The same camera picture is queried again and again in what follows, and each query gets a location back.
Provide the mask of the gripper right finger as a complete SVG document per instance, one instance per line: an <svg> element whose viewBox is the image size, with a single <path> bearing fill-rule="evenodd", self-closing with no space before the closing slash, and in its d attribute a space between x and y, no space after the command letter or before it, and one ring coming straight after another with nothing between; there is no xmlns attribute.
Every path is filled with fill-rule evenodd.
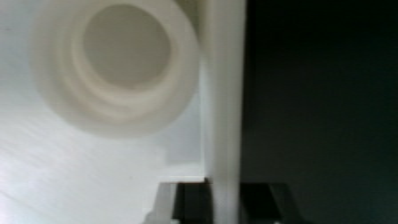
<svg viewBox="0 0 398 224"><path fill-rule="evenodd" d="M309 224L284 183L239 185L239 224Z"/></svg>

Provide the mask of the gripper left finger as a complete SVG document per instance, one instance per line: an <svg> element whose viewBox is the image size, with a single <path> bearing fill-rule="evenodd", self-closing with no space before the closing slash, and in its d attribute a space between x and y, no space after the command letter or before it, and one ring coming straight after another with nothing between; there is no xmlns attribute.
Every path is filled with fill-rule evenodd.
<svg viewBox="0 0 398 224"><path fill-rule="evenodd" d="M142 224L209 224L205 182L159 184L154 206Z"/></svg>

